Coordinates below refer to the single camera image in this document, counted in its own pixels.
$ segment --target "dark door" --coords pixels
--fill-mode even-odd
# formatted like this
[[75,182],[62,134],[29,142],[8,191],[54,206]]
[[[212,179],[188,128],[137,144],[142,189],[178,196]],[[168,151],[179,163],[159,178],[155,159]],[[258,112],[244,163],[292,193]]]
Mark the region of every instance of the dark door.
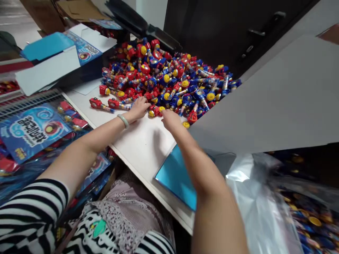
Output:
[[168,0],[164,31],[184,52],[239,77],[318,1]]

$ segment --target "white table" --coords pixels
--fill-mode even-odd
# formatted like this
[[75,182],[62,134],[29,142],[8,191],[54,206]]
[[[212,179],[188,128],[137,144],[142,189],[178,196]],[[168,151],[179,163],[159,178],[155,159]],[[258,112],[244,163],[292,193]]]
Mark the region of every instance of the white table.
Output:
[[[63,91],[66,99],[93,128],[115,118],[117,114],[125,112],[116,110],[112,114],[104,110],[93,109],[89,103],[90,98],[97,97],[108,105],[108,99],[114,97],[113,95],[101,96],[98,87],[87,95],[73,90],[63,89]],[[124,131],[121,137],[111,145],[111,148],[156,199],[192,235],[194,212],[153,178],[175,145],[174,138],[164,128],[161,118],[150,119],[146,115],[131,125],[127,131]]]

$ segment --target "door handle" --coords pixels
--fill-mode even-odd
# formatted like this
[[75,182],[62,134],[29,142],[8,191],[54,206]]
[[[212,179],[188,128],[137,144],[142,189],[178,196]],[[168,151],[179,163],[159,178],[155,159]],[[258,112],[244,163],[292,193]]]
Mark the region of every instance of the door handle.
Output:
[[286,17],[285,12],[276,12],[269,18],[269,20],[263,25],[261,30],[255,30],[255,29],[248,29],[248,33],[253,35],[252,42],[250,45],[245,49],[245,51],[241,54],[241,59],[245,60],[250,52],[253,51],[261,42],[264,40],[267,35],[269,35],[275,27]]

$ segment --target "hand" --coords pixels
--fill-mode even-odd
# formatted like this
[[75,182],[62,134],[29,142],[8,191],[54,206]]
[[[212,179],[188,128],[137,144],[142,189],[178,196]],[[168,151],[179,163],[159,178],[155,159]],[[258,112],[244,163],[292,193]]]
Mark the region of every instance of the hand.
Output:
[[130,111],[123,114],[125,119],[129,124],[135,122],[136,120],[143,118],[146,114],[146,110],[151,106],[150,103],[147,103],[145,97],[139,97],[135,100]]
[[185,127],[181,124],[180,116],[175,112],[166,109],[165,111],[162,111],[162,115],[163,119],[161,121],[169,132],[173,133],[176,130],[181,130],[182,128],[185,129]]

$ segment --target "striped sleeve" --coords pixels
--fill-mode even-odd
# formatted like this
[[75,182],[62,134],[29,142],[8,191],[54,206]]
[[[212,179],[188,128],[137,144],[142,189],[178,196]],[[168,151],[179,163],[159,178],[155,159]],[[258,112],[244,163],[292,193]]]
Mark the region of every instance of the striped sleeve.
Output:
[[135,251],[136,254],[175,254],[170,241],[162,234],[149,231]]
[[0,252],[53,253],[56,222],[69,201],[61,182],[39,179],[0,207]]

